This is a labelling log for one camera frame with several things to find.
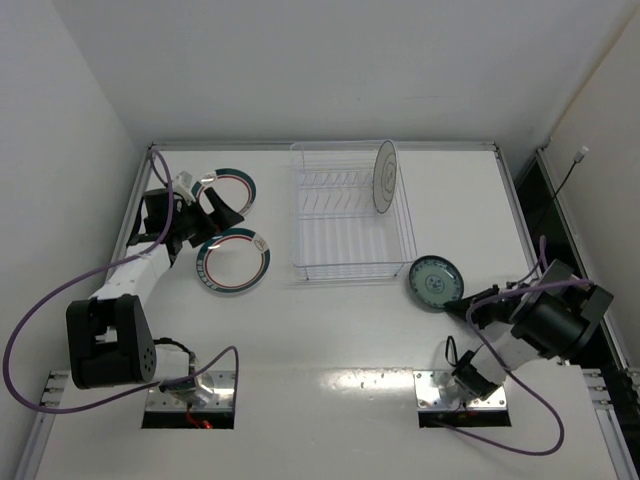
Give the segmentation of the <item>white plate green red rim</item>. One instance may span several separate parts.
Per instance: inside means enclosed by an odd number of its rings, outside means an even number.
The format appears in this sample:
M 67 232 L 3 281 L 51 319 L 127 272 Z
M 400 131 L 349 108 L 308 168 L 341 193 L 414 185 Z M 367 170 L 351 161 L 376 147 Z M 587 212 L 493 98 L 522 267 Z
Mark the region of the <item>white plate green red rim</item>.
M 239 295 L 256 287 L 271 264 L 271 250 L 258 233 L 231 228 L 206 241 L 196 255 L 201 283 L 220 295 Z

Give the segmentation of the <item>small blue floral plate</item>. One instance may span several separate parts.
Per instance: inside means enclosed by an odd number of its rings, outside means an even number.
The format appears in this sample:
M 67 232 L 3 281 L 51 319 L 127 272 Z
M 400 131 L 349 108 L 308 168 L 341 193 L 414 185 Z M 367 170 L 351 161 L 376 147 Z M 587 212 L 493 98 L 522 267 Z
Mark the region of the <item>small blue floral plate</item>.
M 464 294 L 460 271 L 449 260 L 437 255 L 418 258 L 410 267 L 408 282 L 414 296 L 436 310 L 442 310 L 449 302 L 461 300 Z

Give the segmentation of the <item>large white teal-rimmed plate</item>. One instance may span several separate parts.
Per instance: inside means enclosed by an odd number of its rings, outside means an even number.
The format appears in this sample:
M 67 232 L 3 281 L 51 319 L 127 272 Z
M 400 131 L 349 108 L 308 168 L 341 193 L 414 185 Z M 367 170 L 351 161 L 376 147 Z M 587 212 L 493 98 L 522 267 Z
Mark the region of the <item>large white teal-rimmed plate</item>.
M 385 140 L 376 155 L 373 170 L 373 202 L 376 211 L 384 214 L 395 195 L 398 160 L 395 143 Z

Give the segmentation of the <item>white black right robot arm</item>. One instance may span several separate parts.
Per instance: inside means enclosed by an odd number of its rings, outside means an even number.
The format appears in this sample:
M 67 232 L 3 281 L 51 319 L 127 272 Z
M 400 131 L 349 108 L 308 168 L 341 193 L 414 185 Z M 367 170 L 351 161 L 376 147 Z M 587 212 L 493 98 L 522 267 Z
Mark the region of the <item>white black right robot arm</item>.
M 538 359 L 568 360 L 598 328 L 614 295 L 554 260 L 539 281 L 502 290 L 494 285 L 452 300 L 444 310 L 472 326 L 478 335 L 493 324 L 507 329 L 495 340 L 480 336 L 480 346 L 456 362 L 448 387 L 464 402 L 485 400 L 509 373 Z

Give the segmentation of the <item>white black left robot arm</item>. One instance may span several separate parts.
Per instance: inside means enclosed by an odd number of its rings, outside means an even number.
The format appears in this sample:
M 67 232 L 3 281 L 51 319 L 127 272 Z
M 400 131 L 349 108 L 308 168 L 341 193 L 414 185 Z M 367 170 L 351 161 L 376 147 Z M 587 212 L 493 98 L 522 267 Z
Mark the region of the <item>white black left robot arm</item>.
M 211 212 L 182 187 L 145 192 L 124 262 L 89 299 L 68 306 L 67 337 L 76 387 L 143 384 L 156 376 L 156 346 L 144 313 L 156 283 L 186 243 L 200 246 L 244 221 L 213 188 L 204 194 Z

